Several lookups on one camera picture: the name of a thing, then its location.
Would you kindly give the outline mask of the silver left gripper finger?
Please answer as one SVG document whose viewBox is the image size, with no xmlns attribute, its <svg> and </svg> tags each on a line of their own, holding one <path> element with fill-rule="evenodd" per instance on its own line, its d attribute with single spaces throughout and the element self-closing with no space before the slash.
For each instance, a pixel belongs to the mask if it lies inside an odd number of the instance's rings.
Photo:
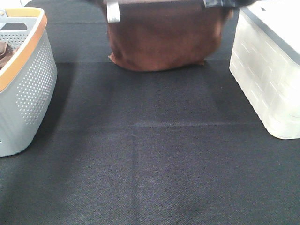
<svg viewBox="0 0 300 225">
<path fill-rule="evenodd" d="M 108 23 L 120 22 L 120 6 L 116 1 L 108 1 L 106 3 L 106 16 Z"/>
</svg>

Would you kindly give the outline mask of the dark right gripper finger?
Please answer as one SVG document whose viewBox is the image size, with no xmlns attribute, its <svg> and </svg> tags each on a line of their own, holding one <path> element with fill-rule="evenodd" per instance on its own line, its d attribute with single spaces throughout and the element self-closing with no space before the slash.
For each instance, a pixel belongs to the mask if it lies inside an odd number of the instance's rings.
<svg viewBox="0 0 300 225">
<path fill-rule="evenodd" d="M 233 8 L 234 7 L 234 1 L 232 0 L 203 0 L 203 3 L 206 8 L 212 8 L 212 7 Z"/>
</svg>

